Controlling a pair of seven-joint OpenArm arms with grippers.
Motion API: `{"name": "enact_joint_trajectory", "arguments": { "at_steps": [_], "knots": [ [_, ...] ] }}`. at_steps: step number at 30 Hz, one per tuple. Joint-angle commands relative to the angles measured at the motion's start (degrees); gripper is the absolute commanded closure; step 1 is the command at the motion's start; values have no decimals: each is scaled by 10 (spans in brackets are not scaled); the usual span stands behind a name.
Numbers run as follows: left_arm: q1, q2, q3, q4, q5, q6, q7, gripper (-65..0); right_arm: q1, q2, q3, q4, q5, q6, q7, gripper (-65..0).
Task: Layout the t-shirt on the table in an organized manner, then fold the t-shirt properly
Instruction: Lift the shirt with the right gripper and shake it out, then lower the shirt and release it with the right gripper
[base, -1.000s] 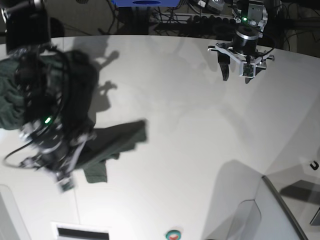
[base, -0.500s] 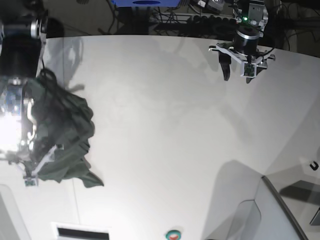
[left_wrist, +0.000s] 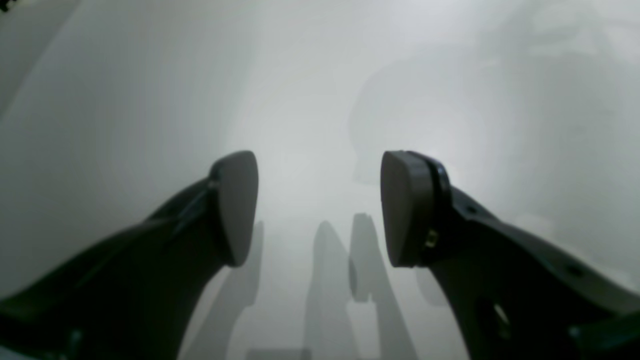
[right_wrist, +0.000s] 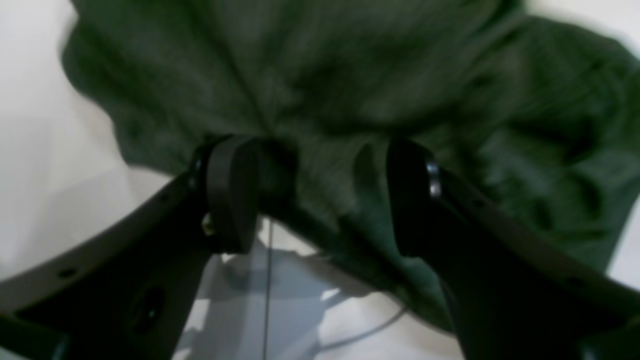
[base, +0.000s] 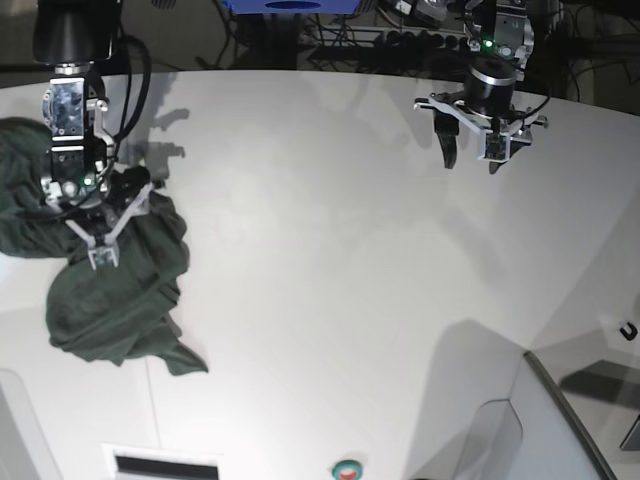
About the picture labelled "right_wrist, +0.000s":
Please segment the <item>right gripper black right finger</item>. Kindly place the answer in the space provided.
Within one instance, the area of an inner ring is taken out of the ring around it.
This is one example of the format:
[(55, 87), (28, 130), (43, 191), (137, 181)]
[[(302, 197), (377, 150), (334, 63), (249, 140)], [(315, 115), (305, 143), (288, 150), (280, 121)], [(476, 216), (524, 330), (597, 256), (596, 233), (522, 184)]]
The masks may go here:
[(467, 360), (637, 360), (636, 290), (557, 251), (427, 148), (393, 139), (394, 239), (437, 275)]

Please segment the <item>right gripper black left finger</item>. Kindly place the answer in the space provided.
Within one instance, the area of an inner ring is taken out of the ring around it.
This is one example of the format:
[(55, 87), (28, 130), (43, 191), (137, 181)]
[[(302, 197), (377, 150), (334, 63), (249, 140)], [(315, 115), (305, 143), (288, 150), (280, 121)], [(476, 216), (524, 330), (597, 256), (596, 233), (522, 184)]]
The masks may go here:
[(169, 360), (214, 255), (256, 237), (258, 141), (202, 146), (126, 218), (1, 282), (1, 348), (28, 360)]

